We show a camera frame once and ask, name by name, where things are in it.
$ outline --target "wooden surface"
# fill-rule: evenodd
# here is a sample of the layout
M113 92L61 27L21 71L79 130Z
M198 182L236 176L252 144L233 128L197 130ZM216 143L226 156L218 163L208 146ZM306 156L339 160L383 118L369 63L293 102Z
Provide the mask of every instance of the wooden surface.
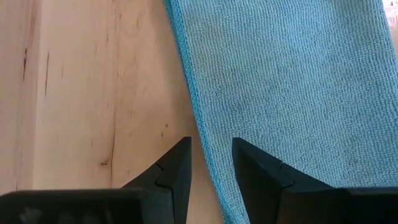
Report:
M120 187L193 136L188 223L221 223L159 0L0 0L0 194Z

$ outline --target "black plastic jaw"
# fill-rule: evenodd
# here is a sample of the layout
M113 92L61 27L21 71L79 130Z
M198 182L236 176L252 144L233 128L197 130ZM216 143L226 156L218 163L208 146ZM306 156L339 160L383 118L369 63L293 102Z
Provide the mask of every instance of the black plastic jaw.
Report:
M0 197L1 224L183 224L191 185L185 137L122 189L33 190Z
M398 189L335 189L240 138L236 180L251 224L398 223Z

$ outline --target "microfiber cloth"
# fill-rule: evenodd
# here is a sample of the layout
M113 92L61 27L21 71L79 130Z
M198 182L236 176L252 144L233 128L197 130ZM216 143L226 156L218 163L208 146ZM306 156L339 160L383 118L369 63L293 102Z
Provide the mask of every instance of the microfiber cloth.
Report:
M224 221L241 137L334 187L398 185L397 61L377 0L165 0Z

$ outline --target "blue microfiber towel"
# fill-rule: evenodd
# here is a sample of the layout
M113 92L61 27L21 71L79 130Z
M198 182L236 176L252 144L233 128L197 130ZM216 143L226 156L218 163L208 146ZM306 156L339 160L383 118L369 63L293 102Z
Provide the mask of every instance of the blue microfiber towel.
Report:
M398 185L398 74L377 0L165 0L226 223L241 137L334 187Z

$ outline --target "light wood board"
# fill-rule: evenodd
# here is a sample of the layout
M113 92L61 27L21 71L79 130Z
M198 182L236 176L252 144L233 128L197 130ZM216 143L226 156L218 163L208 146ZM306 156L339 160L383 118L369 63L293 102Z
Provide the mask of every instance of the light wood board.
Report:
M0 194L120 187L193 136L188 223L221 223L162 1L0 0Z

